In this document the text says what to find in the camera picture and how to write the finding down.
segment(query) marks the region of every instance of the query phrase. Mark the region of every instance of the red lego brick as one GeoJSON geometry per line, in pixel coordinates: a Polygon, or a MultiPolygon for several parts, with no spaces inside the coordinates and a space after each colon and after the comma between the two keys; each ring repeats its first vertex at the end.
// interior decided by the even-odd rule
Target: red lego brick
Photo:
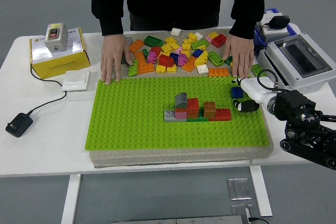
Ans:
{"type": "Polygon", "coordinates": [[[165,67],[171,68],[172,66],[174,66],[174,59],[166,55],[161,55],[159,57],[159,64],[164,65],[165,67]]]}
{"type": "Polygon", "coordinates": [[[221,47],[225,44],[227,37],[223,34],[219,34],[216,38],[214,38],[211,42],[215,47],[221,47]]]}
{"type": "Polygon", "coordinates": [[[198,98],[188,98],[187,100],[187,109],[189,111],[197,111],[199,110],[199,105],[198,105],[198,98]]]}
{"type": "Polygon", "coordinates": [[[161,47],[158,47],[158,46],[152,47],[150,52],[154,52],[156,53],[156,56],[159,56],[161,53],[161,47]]]}
{"type": "Polygon", "coordinates": [[[212,121],[230,121],[231,112],[230,109],[216,109],[215,118],[209,118],[209,122],[212,121]]]}

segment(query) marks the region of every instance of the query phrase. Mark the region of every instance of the gray floor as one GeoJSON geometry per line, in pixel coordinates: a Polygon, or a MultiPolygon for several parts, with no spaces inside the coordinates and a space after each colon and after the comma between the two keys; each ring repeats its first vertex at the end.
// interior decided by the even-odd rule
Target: gray floor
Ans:
{"type": "MultiPolygon", "coordinates": [[[[310,35],[330,57],[336,60],[336,20],[334,18],[336,0],[265,0],[265,2],[266,8],[277,8],[284,15],[288,15],[292,23],[310,35]]],[[[222,0],[220,26],[233,24],[229,16],[232,3],[233,0],[222,0]]],[[[49,23],[65,22],[69,28],[81,27],[84,33],[100,32],[99,23],[90,12],[90,0],[0,0],[0,8],[0,66],[16,38],[42,35],[49,23]]],[[[129,30],[127,11],[123,24],[125,30],[129,30]]],[[[330,85],[335,92],[335,82],[330,82],[330,85]]],[[[262,171],[274,214],[273,217],[267,218],[271,224],[334,223],[336,219],[336,203],[334,202],[336,172],[316,164],[265,166],[262,167],[262,171]]],[[[191,199],[189,204],[183,205],[183,209],[177,214],[179,217],[190,217],[191,215],[212,215],[220,212],[218,209],[211,210],[210,208],[213,204],[212,197],[218,197],[216,200],[219,200],[223,193],[222,191],[211,191],[212,183],[215,184],[219,176],[218,170],[180,171],[174,173],[176,176],[174,181],[161,179],[167,176],[167,172],[155,172],[151,175],[153,177],[149,176],[147,182],[153,183],[153,186],[156,186],[157,180],[162,183],[163,187],[168,188],[170,183],[176,183],[176,190],[168,190],[165,191],[165,195],[159,195],[164,202],[170,203],[174,197],[178,200],[184,199],[179,193],[183,186],[190,183],[190,178],[197,179],[200,176],[200,180],[204,181],[203,176],[208,176],[210,186],[209,184],[196,184],[197,190],[188,191],[190,195],[185,196],[184,200],[188,197],[191,199]],[[202,191],[203,195],[199,196],[197,194],[199,191],[202,191]],[[202,204],[192,199],[204,200],[203,211],[202,204]]],[[[132,206],[134,212],[130,213],[126,211],[127,200],[124,198],[111,200],[103,197],[105,188],[99,188],[98,185],[116,178],[114,176],[106,174],[83,177],[85,184],[79,194],[77,223],[82,223],[79,221],[82,218],[90,217],[86,215],[90,214],[88,211],[95,210],[93,202],[101,204],[101,211],[97,211],[96,214],[102,215],[96,221],[92,220],[91,223],[107,223],[106,213],[109,209],[106,208],[106,203],[112,204],[111,211],[120,211],[119,214],[111,215],[110,221],[127,220],[127,216],[133,218],[138,216],[144,219],[150,216],[160,218],[160,216],[172,215],[172,212],[162,212],[162,208],[155,208],[158,202],[156,198],[158,191],[156,190],[147,189],[146,194],[139,194],[142,198],[137,202],[146,202],[146,204],[132,206]]],[[[125,175],[120,180],[113,180],[113,183],[130,183],[138,179],[136,174],[125,175]]],[[[0,223],[60,223],[67,180],[68,176],[0,178],[0,223]]],[[[127,190],[125,197],[132,198],[127,190]]]]}

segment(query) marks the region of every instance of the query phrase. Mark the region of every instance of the yellow box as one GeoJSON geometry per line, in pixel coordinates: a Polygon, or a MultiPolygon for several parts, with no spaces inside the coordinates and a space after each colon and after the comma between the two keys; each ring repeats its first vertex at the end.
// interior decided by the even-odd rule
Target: yellow box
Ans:
{"type": "Polygon", "coordinates": [[[78,70],[91,66],[85,51],[81,28],[68,30],[66,51],[50,52],[46,47],[45,36],[29,40],[30,64],[41,79],[64,74],[68,70],[78,70]]]}

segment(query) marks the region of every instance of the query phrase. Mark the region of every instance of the black power adapter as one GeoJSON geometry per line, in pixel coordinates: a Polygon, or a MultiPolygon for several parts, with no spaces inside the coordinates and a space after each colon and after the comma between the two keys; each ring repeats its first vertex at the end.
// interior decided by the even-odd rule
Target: black power adapter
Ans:
{"type": "Polygon", "coordinates": [[[274,16],[268,23],[270,29],[284,29],[290,22],[288,16],[274,16]]]}
{"type": "Polygon", "coordinates": [[[6,126],[6,131],[15,136],[20,137],[31,126],[33,119],[28,114],[19,113],[10,123],[6,126]]]}

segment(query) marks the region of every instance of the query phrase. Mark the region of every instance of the black cable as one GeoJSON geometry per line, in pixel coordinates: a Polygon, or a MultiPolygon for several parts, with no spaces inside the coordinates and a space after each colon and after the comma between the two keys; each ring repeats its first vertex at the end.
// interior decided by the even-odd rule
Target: black cable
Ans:
{"type": "MultiPolygon", "coordinates": [[[[33,77],[35,77],[36,79],[38,79],[38,80],[40,80],[40,81],[51,81],[51,82],[56,82],[57,84],[59,84],[59,85],[62,87],[62,84],[59,83],[58,81],[55,81],[55,80],[43,80],[43,79],[38,78],[37,76],[35,76],[35,75],[33,74],[33,67],[32,67],[32,65],[30,65],[30,73],[31,73],[31,75],[32,75],[33,77]]],[[[38,108],[40,108],[40,107],[42,107],[42,106],[44,106],[44,105],[46,105],[46,104],[49,104],[49,103],[52,103],[52,102],[56,102],[56,101],[59,101],[59,100],[63,99],[63,98],[67,95],[67,92],[66,92],[66,91],[64,91],[64,93],[65,93],[64,96],[61,97],[61,98],[59,98],[59,99],[55,99],[55,100],[46,102],[46,103],[44,103],[44,104],[42,104],[42,105],[40,105],[40,106],[37,106],[36,108],[33,108],[32,110],[30,110],[30,111],[27,113],[27,115],[32,114],[32,112],[33,112],[34,110],[36,110],[36,109],[38,109],[38,108]]]]}
{"type": "Polygon", "coordinates": [[[257,82],[260,84],[260,86],[262,86],[264,89],[267,89],[267,90],[271,90],[271,91],[282,91],[282,92],[288,92],[287,89],[278,89],[278,88],[269,88],[267,86],[265,86],[264,84],[262,84],[262,82],[260,81],[260,75],[264,72],[270,72],[271,74],[273,74],[274,78],[275,78],[275,82],[277,83],[278,82],[278,77],[277,75],[270,69],[263,69],[261,70],[259,73],[258,73],[258,76],[257,76],[257,82]]]}
{"type": "Polygon", "coordinates": [[[267,220],[264,220],[264,219],[261,219],[261,218],[258,218],[258,217],[251,217],[251,218],[248,218],[249,221],[254,221],[254,220],[262,220],[264,222],[266,222],[267,224],[269,224],[269,222],[267,220]]]}

